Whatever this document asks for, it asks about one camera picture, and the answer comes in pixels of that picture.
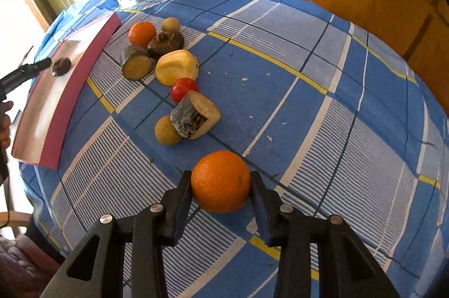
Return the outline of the person left hand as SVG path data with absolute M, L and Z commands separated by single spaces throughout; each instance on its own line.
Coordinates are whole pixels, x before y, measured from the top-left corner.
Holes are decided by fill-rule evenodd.
M 11 125 L 11 118 L 8 115 L 8 111 L 12 109 L 14 106 L 14 103 L 12 101 L 7 101 L 4 103 L 1 103 L 1 110 L 4 110 L 3 117 L 1 117 L 1 148 L 6 150 L 10 144 L 11 144 L 11 137 L 10 137 L 10 125 Z

